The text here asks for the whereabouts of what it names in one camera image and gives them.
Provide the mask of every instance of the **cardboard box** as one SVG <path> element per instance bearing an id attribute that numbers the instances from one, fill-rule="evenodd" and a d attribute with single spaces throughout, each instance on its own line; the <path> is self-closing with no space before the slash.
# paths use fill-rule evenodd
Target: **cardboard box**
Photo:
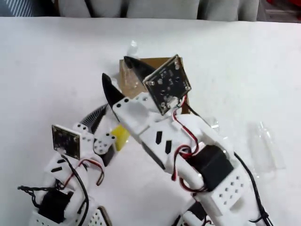
<path id="1" fill-rule="evenodd" d="M 149 64 L 154 68 L 159 68 L 162 64 L 164 64 L 169 57 L 162 57 L 162 58 L 143 58 L 140 59 L 143 62 Z M 119 61 L 119 87 L 122 93 L 129 97 L 134 98 L 141 92 L 148 92 L 144 85 L 138 80 L 133 70 L 129 70 L 125 67 L 124 60 Z M 182 114 L 189 113 L 187 106 L 183 106 Z"/>

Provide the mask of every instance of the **yellow object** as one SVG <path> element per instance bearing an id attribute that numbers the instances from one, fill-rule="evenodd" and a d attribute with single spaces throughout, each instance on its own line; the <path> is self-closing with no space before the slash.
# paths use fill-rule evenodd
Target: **yellow object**
<path id="1" fill-rule="evenodd" d="M 121 125 L 117 126 L 115 129 L 113 129 L 111 131 L 111 134 L 117 138 L 115 145 L 116 145 L 116 150 L 119 152 L 123 148 L 123 146 L 126 144 L 127 139 L 130 136 L 130 134 Z"/>

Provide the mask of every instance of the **circuit board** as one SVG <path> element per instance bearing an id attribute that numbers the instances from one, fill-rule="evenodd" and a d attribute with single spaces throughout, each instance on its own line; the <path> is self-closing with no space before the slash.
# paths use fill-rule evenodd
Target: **circuit board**
<path id="1" fill-rule="evenodd" d="M 62 127 L 52 125 L 53 148 L 56 151 L 64 150 L 65 154 L 80 159 L 80 136 Z"/>
<path id="2" fill-rule="evenodd" d="M 178 55 L 170 58 L 161 67 L 143 80 L 161 115 L 191 90 L 191 85 Z"/>

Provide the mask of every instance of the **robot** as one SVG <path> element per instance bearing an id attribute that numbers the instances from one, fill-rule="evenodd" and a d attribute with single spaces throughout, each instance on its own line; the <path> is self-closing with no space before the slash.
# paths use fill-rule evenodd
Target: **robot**
<path id="1" fill-rule="evenodd" d="M 172 180 L 179 180 L 183 189 L 192 194 L 186 211 L 175 220 L 173 226 L 252 226 L 257 223 L 262 225 L 262 222 L 266 226 L 273 226 L 246 164 L 234 152 L 228 140 L 219 136 L 188 105 L 186 97 L 191 85 L 179 56 L 170 58 L 158 69 L 128 56 L 124 60 L 148 92 L 130 99 L 112 84 L 108 75 L 103 74 L 108 107 L 157 165 L 171 174 Z M 193 114 L 178 114 L 184 105 Z M 45 169 L 43 186 L 48 189 L 38 192 L 36 202 L 39 209 L 33 211 L 31 226 L 41 225 L 42 220 L 43 225 L 49 226 L 110 225 L 104 208 L 98 207 L 91 196 L 86 198 L 78 178 L 72 176 L 78 172 L 88 189 L 87 169 L 96 167 L 103 173 L 116 153 L 115 136 L 107 133 L 104 137 L 94 137 L 96 124 L 100 121 L 99 115 L 95 113 L 94 119 L 88 120 L 92 121 L 90 124 L 87 120 L 76 123 L 73 130 L 52 127 L 54 149 L 58 153 Z M 80 141 L 80 145 L 74 143 L 75 140 Z M 106 150 L 97 146 L 104 143 L 109 147 Z M 53 175 L 51 171 L 59 167 L 62 169 Z M 63 205 L 56 202 L 49 204 L 52 198 L 49 193 L 53 191 L 65 196 L 72 192 L 72 195 Z M 41 211 L 44 202 L 47 203 L 44 206 L 62 206 L 59 222 L 49 219 Z M 101 219 L 101 224 L 95 222 L 95 219 Z"/>

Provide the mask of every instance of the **white table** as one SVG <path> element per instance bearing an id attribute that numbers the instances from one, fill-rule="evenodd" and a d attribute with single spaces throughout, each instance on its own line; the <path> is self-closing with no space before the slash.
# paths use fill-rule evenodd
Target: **white table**
<path id="1" fill-rule="evenodd" d="M 260 187 L 275 225 L 301 225 L 301 25 L 157 19 L 0 18 L 0 225 L 26 225 L 53 155 L 50 125 L 105 103 L 101 74 L 118 73 L 131 40 L 140 57 L 184 60 L 190 105 L 215 116 L 249 161 L 247 125 L 264 121 L 286 170 Z M 131 138 L 95 190 L 114 226 L 168 226 L 189 195 Z"/>

